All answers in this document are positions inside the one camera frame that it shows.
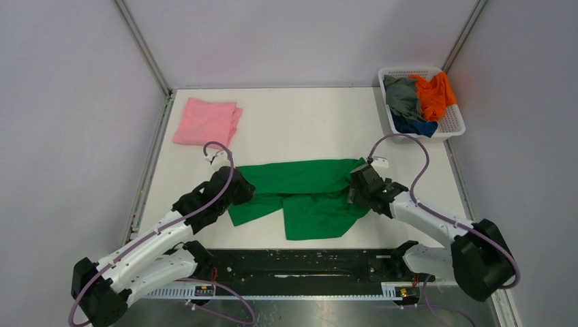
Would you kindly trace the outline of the green t shirt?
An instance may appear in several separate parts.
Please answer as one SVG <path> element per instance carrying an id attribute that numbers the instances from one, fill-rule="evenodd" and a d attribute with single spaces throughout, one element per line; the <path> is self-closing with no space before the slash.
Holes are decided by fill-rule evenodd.
<path id="1" fill-rule="evenodd" d="M 359 159 L 317 159 L 241 166 L 256 188 L 254 197 L 231 206 L 239 226 L 281 211 L 287 240 L 339 238 L 368 209 L 348 202 L 350 173 L 365 164 Z"/>

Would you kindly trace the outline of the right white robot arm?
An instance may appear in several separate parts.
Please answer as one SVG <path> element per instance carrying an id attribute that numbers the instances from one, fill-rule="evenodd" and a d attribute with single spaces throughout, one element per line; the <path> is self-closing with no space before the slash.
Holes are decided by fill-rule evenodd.
<path id="1" fill-rule="evenodd" d="M 483 302 L 519 281 L 519 267 L 496 224 L 450 218 L 420 201 L 413 188 L 381 176 L 364 163 L 350 173 L 348 201 L 428 234 L 439 247 L 408 241 L 394 250 L 391 272 L 407 281 L 416 273 L 454 281 Z"/>

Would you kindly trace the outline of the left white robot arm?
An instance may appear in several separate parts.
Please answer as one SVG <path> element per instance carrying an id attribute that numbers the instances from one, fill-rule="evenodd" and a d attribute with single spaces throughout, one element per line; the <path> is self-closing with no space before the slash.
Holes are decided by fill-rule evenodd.
<path id="1" fill-rule="evenodd" d="M 255 191 L 238 169 L 221 167 L 144 234 L 94 262 L 79 260 L 73 268 L 68 324 L 77 325 L 74 316 L 80 309 L 88 324 L 111 326 L 153 290 L 188 277 L 214 277 L 213 255 L 193 237 L 232 205 L 249 202 Z"/>

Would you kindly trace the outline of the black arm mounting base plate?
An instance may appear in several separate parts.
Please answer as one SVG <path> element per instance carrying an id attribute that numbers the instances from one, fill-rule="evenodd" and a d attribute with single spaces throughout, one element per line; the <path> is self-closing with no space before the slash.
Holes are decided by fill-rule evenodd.
<path id="1" fill-rule="evenodd" d="M 425 277 L 394 249 L 210 249 L 192 275 L 242 296 L 377 296 Z"/>

